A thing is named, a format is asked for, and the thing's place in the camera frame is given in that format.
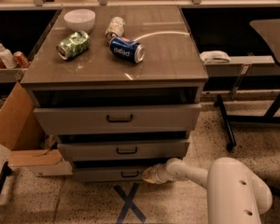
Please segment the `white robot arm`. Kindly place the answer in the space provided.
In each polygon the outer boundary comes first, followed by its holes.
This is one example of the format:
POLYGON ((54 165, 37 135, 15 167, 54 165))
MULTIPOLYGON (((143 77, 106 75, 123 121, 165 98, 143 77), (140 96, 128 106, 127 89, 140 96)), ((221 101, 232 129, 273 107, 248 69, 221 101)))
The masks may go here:
POLYGON ((142 173, 151 184, 189 180, 207 192, 208 224, 261 224, 260 216, 272 206, 268 185, 242 162, 216 159, 208 170, 171 158, 142 173))

